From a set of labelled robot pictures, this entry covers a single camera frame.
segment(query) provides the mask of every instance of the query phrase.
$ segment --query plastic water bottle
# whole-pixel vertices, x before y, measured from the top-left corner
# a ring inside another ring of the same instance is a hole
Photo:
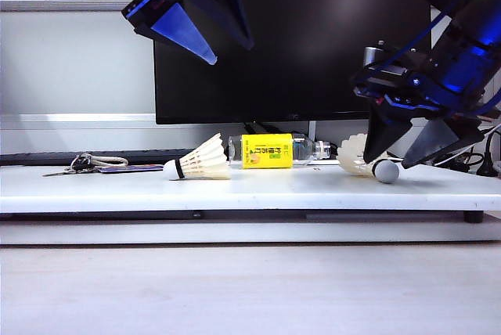
[[[330,143],[304,134],[255,134],[229,137],[229,161],[243,168],[290,168],[329,159]]]

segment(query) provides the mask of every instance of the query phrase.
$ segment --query monitor screen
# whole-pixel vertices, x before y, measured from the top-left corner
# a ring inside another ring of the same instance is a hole
[[[403,46],[430,23],[424,0],[242,0],[247,51],[200,10],[186,10],[218,56],[215,66],[155,43],[158,124],[368,117],[350,77],[364,48]],[[416,48],[428,52],[430,38]]]

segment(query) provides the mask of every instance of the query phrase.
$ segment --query badminton shuttlecock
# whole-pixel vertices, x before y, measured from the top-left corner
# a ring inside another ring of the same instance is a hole
[[[373,176],[378,181],[391,184],[399,175],[397,164],[382,153],[377,159],[366,163],[363,160],[363,150],[366,146],[367,135],[352,135],[341,143],[337,149],[337,160],[346,172],[358,176]]]
[[[221,134],[216,134],[200,147],[164,165],[164,174],[169,180],[180,178],[229,179],[229,166],[222,147]]]

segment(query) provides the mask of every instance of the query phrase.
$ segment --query bottle label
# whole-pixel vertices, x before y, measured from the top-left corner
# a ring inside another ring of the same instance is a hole
[[[243,168],[291,168],[291,134],[242,135]]]

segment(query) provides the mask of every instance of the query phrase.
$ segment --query blue light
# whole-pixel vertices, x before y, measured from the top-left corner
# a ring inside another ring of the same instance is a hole
[[[193,52],[210,65],[214,65],[218,60],[188,14],[178,3],[171,6],[151,29]]]
[[[137,13],[138,10],[140,10],[144,5],[146,5],[150,0],[142,0],[139,5],[137,5],[133,10],[131,10],[126,16],[126,19],[129,19],[131,16]]]

